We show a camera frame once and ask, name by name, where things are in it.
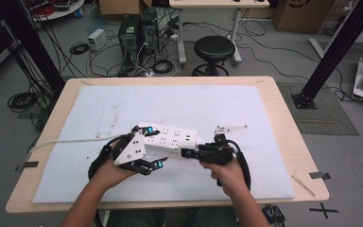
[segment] forearm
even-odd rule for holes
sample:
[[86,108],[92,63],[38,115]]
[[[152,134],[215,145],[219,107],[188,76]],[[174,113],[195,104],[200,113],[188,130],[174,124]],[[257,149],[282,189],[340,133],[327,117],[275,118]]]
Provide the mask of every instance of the forearm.
[[91,227],[96,208],[105,194],[105,191],[106,190],[96,187],[93,183],[89,182],[79,194],[66,219],[60,224],[60,227]]
[[231,199],[240,227],[269,226],[268,221],[247,187],[231,195]]

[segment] black stool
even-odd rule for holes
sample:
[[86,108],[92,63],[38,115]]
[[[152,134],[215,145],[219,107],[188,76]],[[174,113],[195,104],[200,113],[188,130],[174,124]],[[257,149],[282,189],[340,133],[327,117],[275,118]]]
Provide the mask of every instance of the black stool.
[[207,36],[196,41],[194,50],[207,63],[195,67],[193,76],[198,76],[199,74],[219,76],[217,68],[222,69],[229,76],[229,72],[224,67],[218,65],[218,63],[227,60],[234,54],[235,47],[232,41],[222,36]]

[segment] power strip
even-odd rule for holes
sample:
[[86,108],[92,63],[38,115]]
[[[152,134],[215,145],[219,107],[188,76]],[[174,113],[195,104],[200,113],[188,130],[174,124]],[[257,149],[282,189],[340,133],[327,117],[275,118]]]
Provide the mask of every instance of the power strip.
[[144,138],[146,148],[179,153],[179,146],[192,147],[197,143],[198,131],[175,128],[165,125],[141,123],[140,127],[152,127],[161,133]]

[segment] computer tower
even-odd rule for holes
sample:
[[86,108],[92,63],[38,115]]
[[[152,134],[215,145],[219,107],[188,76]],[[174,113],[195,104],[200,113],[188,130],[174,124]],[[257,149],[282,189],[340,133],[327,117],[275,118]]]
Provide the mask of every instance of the computer tower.
[[125,66],[141,65],[144,61],[144,34],[140,15],[125,15],[118,32]]
[[146,40],[146,52],[148,55],[159,54],[159,39],[158,39],[158,18],[157,11],[145,11],[141,18],[143,26],[144,38]]

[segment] floor mat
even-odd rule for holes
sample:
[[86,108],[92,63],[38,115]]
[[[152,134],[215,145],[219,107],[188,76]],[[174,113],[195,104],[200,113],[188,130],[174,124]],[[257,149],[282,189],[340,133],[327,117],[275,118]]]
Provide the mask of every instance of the floor mat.
[[291,94],[298,94],[304,83],[277,83],[288,109],[302,134],[358,135],[351,120],[330,89],[320,89],[314,102],[316,110],[297,109]]

